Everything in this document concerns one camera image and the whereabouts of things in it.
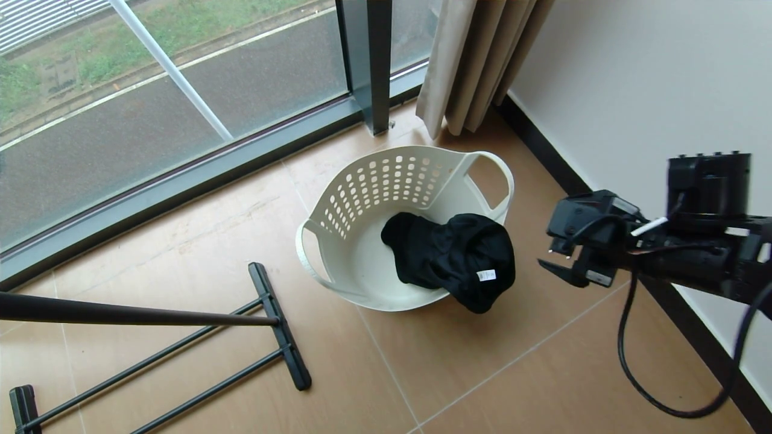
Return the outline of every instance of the black garment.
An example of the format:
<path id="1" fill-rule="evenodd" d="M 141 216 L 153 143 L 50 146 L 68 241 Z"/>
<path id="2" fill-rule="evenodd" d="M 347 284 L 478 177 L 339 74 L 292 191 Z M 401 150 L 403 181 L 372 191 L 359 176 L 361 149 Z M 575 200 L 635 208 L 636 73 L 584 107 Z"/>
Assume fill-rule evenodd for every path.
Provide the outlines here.
<path id="1" fill-rule="evenodd" d="M 394 252 L 403 283 L 445 288 L 484 314 L 515 281 L 515 252 L 503 226 L 484 215 L 458 214 L 439 225 L 409 212 L 386 222 L 381 240 Z"/>

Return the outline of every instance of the basket bottom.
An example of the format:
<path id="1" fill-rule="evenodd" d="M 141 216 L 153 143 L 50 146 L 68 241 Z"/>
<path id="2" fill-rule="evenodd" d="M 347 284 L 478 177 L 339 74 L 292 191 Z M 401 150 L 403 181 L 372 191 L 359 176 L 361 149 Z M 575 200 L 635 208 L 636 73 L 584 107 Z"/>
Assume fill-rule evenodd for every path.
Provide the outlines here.
<path id="1" fill-rule="evenodd" d="M 410 206 L 384 207 L 378 211 L 367 222 L 363 222 L 358 230 L 352 232 L 349 238 L 351 276 L 358 283 L 364 299 L 368 301 L 357 304 L 393 312 L 415 309 L 446 297 L 448 291 L 444 289 L 430 290 L 402 283 L 397 277 L 394 253 L 381 241 L 381 230 L 397 213 L 411 212 L 427 216 L 420 209 Z"/>

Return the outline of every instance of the basket handle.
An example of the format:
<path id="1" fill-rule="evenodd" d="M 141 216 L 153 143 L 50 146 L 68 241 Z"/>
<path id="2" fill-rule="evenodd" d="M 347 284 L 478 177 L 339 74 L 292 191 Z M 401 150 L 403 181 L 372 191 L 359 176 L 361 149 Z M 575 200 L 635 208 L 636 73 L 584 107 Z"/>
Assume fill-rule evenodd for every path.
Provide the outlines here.
<path id="1" fill-rule="evenodd" d="M 334 283 L 330 282 L 329 280 L 325 280 L 322 276 L 320 276 L 311 265 L 311 262 L 309 262 L 308 255 L 306 255 L 306 247 L 303 244 L 304 229 L 308 229 L 310 232 L 312 232 L 319 242 L 321 242 L 319 233 L 324 232 L 324 229 L 319 226 L 319 223 L 316 223 L 311 219 L 307 219 L 305 222 L 303 222 L 302 225 L 300 225 L 300 227 L 297 229 L 297 235 L 295 237 L 295 250 L 297 250 L 297 256 L 300 258 L 300 263 L 303 264 L 303 268 L 306 269 L 311 277 L 313 277 L 314 280 L 319 282 L 323 287 L 329 290 L 337 290 L 337 288 L 334 286 Z"/>
<path id="2" fill-rule="evenodd" d="M 510 207 L 510 203 L 515 194 L 515 178 L 512 176 L 512 171 L 510 170 L 510 167 L 506 165 L 504 160 L 502 160 L 498 155 L 487 151 L 470 152 L 461 161 L 459 169 L 463 170 L 464 175 L 468 175 L 469 168 L 471 168 L 472 164 L 474 164 L 474 162 L 477 161 L 477 158 L 480 157 L 488 158 L 489 160 L 496 163 L 496 165 L 499 166 L 499 170 L 501 170 L 501 172 L 504 174 L 504 177 L 506 178 L 506 197 L 501 199 L 501 202 L 496 205 L 495 208 L 491 209 L 490 205 L 488 205 L 488 201 L 483 200 L 484 206 L 488 208 L 488 218 L 491 220 L 498 220 L 499 217 L 501 217 Z"/>

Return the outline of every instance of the curb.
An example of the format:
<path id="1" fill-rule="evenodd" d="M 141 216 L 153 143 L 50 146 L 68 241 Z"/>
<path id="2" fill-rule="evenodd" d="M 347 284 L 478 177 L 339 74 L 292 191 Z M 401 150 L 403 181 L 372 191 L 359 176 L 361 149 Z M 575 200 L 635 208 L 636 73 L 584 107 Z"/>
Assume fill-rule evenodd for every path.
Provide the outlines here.
<path id="1" fill-rule="evenodd" d="M 311 11 L 301 16 L 295 16 L 295 14 L 303 11 L 306 8 L 311 8 L 311 9 L 317 8 L 317 11 L 321 11 L 326 9 L 327 6 L 332 7 L 333 5 L 334 5 L 334 0 L 313 0 L 311 2 L 304 3 L 294 8 L 287 9 L 286 11 L 281 12 L 278 15 L 274 15 L 272 17 L 268 17 L 261 21 L 254 22 L 242 29 L 238 29 L 234 32 L 230 32 L 225 35 L 217 36 L 214 39 L 210 39 L 208 41 L 204 41 L 194 46 L 188 47 L 186 49 L 183 49 L 179 53 L 175 54 L 174 56 L 170 56 L 170 57 L 175 64 L 181 63 L 182 65 L 184 65 L 185 63 L 189 63 L 198 57 L 203 57 L 210 53 L 214 53 L 218 51 L 218 49 L 224 49 L 224 48 L 227 48 L 227 46 L 238 44 L 241 41 L 249 39 L 250 37 L 259 35 L 264 32 L 269 32 L 272 29 L 276 29 L 281 27 L 282 25 L 289 24 L 295 19 L 301 19 L 308 15 L 313 15 L 315 13 Z M 217 46 L 226 41 L 229 42 L 227 46 L 218 47 L 216 49 L 210 49 L 213 46 Z M 150 63 L 146 66 L 142 66 L 136 70 L 129 71 L 122 76 L 112 79 L 109 82 L 99 84 L 84 93 L 75 95 L 68 100 L 58 103 L 57 105 L 47 110 L 44 110 L 38 114 L 35 114 L 25 120 L 22 120 L 21 122 L 18 122 L 17 124 L 12 125 L 11 127 L 8 127 L 0 131 L 0 147 L 3 144 L 7 144 L 8 142 L 16 140 L 21 136 L 23 136 L 24 134 L 32 132 L 53 120 L 59 119 L 61 117 L 65 117 L 67 114 L 75 110 L 78 110 L 81 107 L 85 107 L 86 105 L 89 105 L 95 101 L 108 97 L 109 95 L 116 93 L 117 91 L 123 88 L 131 86 L 134 83 L 139 83 L 143 81 L 143 78 L 148 79 L 158 74 L 161 74 L 163 72 L 164 72 L 163 68 L 161 68 L 161 66 L 158 65 L 157 62 L 153 61 L 153 63 Z"/>

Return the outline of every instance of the white clothing tag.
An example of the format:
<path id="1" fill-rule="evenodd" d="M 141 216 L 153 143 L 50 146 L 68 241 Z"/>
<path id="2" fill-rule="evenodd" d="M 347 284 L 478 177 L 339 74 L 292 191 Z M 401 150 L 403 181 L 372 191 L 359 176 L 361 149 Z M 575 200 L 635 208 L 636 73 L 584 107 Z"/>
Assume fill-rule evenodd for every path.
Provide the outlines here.
<path id="1" fill-rule="evenodd" d="M 477 272 L 477 277 L 480 279 L 480 282 L 485 282 L 487 280 L 495 280 L 496 279 L 496 271 L 495 270 L 483 270 Z"/>

